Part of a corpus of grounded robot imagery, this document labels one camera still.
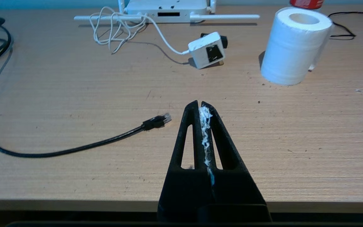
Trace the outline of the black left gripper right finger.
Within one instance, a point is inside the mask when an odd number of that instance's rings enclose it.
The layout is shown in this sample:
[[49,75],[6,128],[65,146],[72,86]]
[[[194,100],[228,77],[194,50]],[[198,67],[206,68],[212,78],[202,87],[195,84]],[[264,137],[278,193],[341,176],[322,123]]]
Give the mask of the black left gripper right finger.
[[202,102],[211,114],[210,129],[222,164],[214,171],[213,201],[201,208],[203,222],[271,222],[267,204],[251,177],[217,110]]

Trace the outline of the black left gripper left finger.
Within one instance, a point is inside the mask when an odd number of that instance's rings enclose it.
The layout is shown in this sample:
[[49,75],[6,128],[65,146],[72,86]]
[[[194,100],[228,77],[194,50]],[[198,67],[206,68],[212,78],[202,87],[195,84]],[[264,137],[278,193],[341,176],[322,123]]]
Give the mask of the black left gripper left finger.
[[[194,169],[181,167],[189,126],[193,129]],[[197,222],[200,208],[211,200],[210,177],[202,145],[199,105],[186,105],[180,122],[176,143],[170,158],[157,208],[160,222]]]

